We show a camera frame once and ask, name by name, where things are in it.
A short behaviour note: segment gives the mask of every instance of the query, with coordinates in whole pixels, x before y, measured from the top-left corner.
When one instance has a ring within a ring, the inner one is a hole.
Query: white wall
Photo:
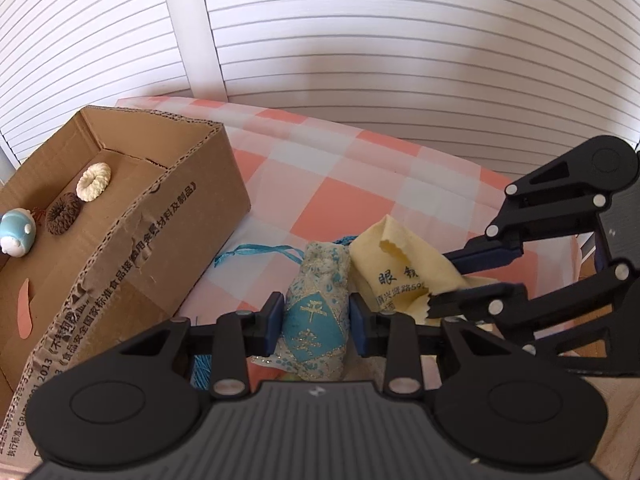
[[[0,0],[0,132],[15,166],[84,105],[189,87],[165,0]]]
[[[517,178],[599,134],[637,145],[639,2],[0,0],[0,148],[17,167],[84,105],[192,94]]]
[[[521,176],[636,145],[638,0],[206,0],[228,98]]]

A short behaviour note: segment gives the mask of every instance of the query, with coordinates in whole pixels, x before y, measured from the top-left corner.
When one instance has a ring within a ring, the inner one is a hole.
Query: logo
[[[314,397],[322,397],[326,393],[326,390],[322,386],[316,386],[309,390],[309,394]]]

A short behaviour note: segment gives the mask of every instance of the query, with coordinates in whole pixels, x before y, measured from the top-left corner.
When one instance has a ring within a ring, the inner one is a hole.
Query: cardboard box
[[[0,190],[0,212],[47,208],[96,162],[111,182],[69,231],[51,235],[43,222],[26,256],[0,262],[0,463],[17,470],[38,462],[24,427],[31,393],[171,317],[250,209],[221,124],[86,107]],[[21,339],[26,278],[33,331]]]

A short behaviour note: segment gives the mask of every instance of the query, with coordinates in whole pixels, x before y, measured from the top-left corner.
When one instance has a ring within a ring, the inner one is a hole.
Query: corrugated cardboard edge
[[[101,109],[110,109],[109,107],[91,107],[91,108],[101,108]],[[62,308],[56,314],[55,318],[49,325],[46,333],[34,347],[33,351],[29,355],[27,362],[24,366],[24,370],[22,372],[22,376],[18,383],[18,386],[14,392],[14,396],[12,398],[11,404],[9,405],[9,409],[6,412],[4,417],[4,423],[2,424],[2,428],[0,429],[0,462],[4,462],[9,466],[17,467],[19,470],[29,470],[30,468],[37,465],[40,461],[37,452],[34,449],[33,442],[31,441],[28,434],[20,435],[20,448],[22,450],[17,450],[12,460],[9,462],[8,457],[3,454],[4,448],[6,447],[9,437],[10,437],[10,429],[14,426],[18,426],[21,428],[21,431],[24,430],[26,432],[26,427],[24,426],[24,414],[26,409],[26,404],[28,400],[31,398],[31,395],[40,384],[46,382],[51,376],[58,375],[65,371],[70,362],[60,362],[60,360],[52,359],[50,352],[47,350],[51,341],[52,335],[57,334],[60,326],[63,322],[65,322],[65,317],[70,314],[74,317],[76,323],[81,321],[81,317],[87,316],[87,312],[84,312],[84,316],[82,315],[82,308],[80,312],[77,312],[82,305],[84,305],[84,301],[79,301],[79,299],[85,294],[82,289],[82,282],[84,277],[87,275],[88,271],[92,268],[100,253],[104,250],[108,242],[110,241],[113,234],[117,231],[121,224],[124,224],[124,221],[134,213],[134,211],[138,208],[140,203],[155,189],[158,188],[162,184],[162,182],[168,178],[171,172],[179,166],[184,160],[186,160],[189,156],[191,156],[196,150],[198,150],[205,142],[207,142],[212,136],[218,134],[224,134],[223,125],[221,123],[217,123],[214,121],[200,120],[200,119],[191,119],[186,118],[184,116],[178,114],[172,114],[169,112],[161,112],[156,110],[135,110],[133,108],[118,108],[118,111],[130,112],[130,113],[140,113],[140,114],[155,114],[158,116],[166,117],[175,121],[187,122],[187,123],[200,123],[207,124],[212,128],[212,131],[209,135],[207,135],[203,140],[201,140],[198,144],[193,146],[188,152],[186,152],[183,156],[181,156],[174,165],[168,168],[154,183],[152,183],[147,189],[142,192],[126,209],[126,211],[113,223],[102,242],[98,245],[97,249],[94,251],[91,257],[87,260],[82,271],[78,274],[74,285],[69,291],[68,297],[63,303]],[[104,311],[110,306],[110,301],[108,301],[100,314],[103,314]],[[16,415],[18,415],[18,423],[13,424]]]

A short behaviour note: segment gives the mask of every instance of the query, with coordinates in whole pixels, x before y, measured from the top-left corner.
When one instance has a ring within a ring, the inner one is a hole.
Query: blue pig figurine
[[[2,252],[19,258],[29,252],[36,239],[36,222],[29,211],[11,209],[0,221],[0,247]]]

